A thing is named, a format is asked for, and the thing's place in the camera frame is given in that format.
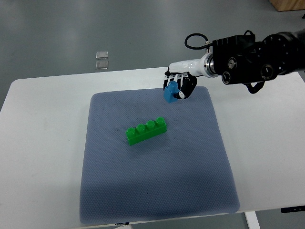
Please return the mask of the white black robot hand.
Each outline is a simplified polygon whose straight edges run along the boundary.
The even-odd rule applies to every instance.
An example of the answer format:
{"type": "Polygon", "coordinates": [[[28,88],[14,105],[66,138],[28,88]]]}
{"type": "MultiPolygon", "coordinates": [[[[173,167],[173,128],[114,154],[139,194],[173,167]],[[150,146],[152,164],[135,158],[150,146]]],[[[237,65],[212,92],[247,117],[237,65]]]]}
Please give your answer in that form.
{"type": "Polygon", "coordinates": [[[163,90],[170,81],[176,81],[180,91],[174,97],[178,100],[186,99],[194,91],[198,77],[215,78],[218,76],[213,66],[214,60],[211,52],[205,54],[201,59],[171,63],[164,73],[163,90]]]}

